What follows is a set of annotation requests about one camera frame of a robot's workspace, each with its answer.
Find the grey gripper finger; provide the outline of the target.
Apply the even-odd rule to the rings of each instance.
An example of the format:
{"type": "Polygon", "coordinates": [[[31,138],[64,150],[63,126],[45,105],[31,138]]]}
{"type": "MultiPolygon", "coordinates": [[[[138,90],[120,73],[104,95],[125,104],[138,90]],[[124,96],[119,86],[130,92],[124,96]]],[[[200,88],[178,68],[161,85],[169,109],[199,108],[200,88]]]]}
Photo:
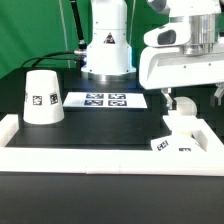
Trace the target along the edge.
{"type": "Polygon", "coordinates": [[[169,110],[175,110],[176,109],[176,101],[171,98],[171,89],[170,88],[163,88],[161,90],[161,93],[164,95],[166,101],[167,101],[167,108],[169,110]]]}
{"type": "Polygon", "coordinates": [[[222,104],[222,97],[224,96],[224,83],[217,84],[215,93],[211,96],[211,105],[220,106],[222,104]]]}

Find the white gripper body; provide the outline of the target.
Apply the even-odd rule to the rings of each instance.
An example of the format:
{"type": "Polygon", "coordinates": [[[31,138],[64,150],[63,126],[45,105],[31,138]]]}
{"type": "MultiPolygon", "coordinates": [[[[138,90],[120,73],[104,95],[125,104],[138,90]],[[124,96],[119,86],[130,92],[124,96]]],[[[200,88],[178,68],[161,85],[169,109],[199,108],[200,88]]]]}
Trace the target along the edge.
{"type": "Polygon", "coordinates": [[[139,82],[147,90],[224,83],[224,37],[215,23],[168,23],[144,35],[139,82]]]}

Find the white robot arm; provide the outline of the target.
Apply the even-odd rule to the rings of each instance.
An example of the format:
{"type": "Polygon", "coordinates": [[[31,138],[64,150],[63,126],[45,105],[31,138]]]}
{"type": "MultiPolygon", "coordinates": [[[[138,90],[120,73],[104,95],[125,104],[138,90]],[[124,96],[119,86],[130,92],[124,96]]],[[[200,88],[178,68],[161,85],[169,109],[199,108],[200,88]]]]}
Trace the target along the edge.
{"type": "Polygon", "coordinates": [[[169,22],[144,35],[146,48],[139,67],[132,66],[126,41],[127,6],[124,0],[91,0],[93,37],[87,47],[85,77],[107,81],[137,72],[147,90],[164,95],[173,87],[214,84],[211,104],[224,96],[224,36],[220,33],[224,0],[146,0],[169,22]]]}

